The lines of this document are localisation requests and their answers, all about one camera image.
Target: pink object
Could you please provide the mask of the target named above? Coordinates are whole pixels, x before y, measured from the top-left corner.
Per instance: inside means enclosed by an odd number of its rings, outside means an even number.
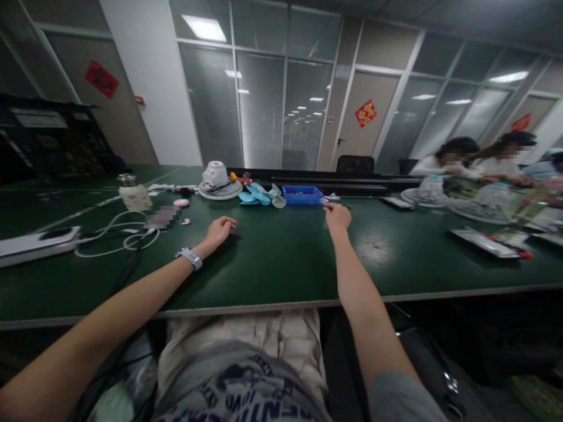
[[[178,205],[178,206],[188,206],[189,205],[189,201],[187,199],[177,199],[174,201],[174,205]]]

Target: white wall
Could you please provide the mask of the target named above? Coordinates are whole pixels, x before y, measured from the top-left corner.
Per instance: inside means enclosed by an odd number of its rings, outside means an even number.
[[[533,164],[541,159],[543,154],[550,148],[563,134],[563,100],[555,103],[553,108],[545,116],[544,120],[535,128],[537,135],[534,151],[523,159],[522,164]]]
[[[201,165],[167,0],[100,0],[160,164]]]

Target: ceiling light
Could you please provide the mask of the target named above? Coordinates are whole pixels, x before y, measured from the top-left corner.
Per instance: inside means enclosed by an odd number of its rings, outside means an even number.
[[[228,77],[235,77],[234,70],[225,70],[225,73],[227,74]],[[242,74],[240,72],[236,72],[236,77],[240,79],[242,78]]]
[[[491,82],[498,82],[498,83],[508,83],[514,82],[516,80],[521,80],[528,76],[529,72],[516,72],[516,73],[509,73],[506,75],[496,76],[494,78],[489,79]]]
[[[200,39],[226,42],[225,34],[217,19],[199,18],[197,16],[182,15],[195,36]]]
[[[455,100],[455,101],[447,101],[446,104],[451,104],[453,106],[458,106],[460,104],[469,104],[471,100],[469,98],[465,98],[464,100]]]
[[[430,100],[432,98],[436,98],[436,96],[430,94],[422,94],[416,97],[412,97],[413,100]]]

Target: blue plastic box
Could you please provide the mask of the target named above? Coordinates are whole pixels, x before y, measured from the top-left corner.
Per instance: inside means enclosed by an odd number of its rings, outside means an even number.
[[[315,186],[282,186],[282,189],[288,205],[319,205],[323,197]]]

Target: wristwatch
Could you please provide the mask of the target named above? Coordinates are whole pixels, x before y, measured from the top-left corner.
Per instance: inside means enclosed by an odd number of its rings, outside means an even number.
[[[188,259],[188,261],[190,261],[192,263],[192,265],[194,266],[195,271],[197,271],[198,269],[201,268],[201,266],[204,264],[204,262],[201,260],[200,257],[198,257],[194,252],[192,252],[192,250],[190,248],[182,248],[180,249],[180,251],[178,251],[178,253],[176,254],[176,258],[183,256],[186,257]]]

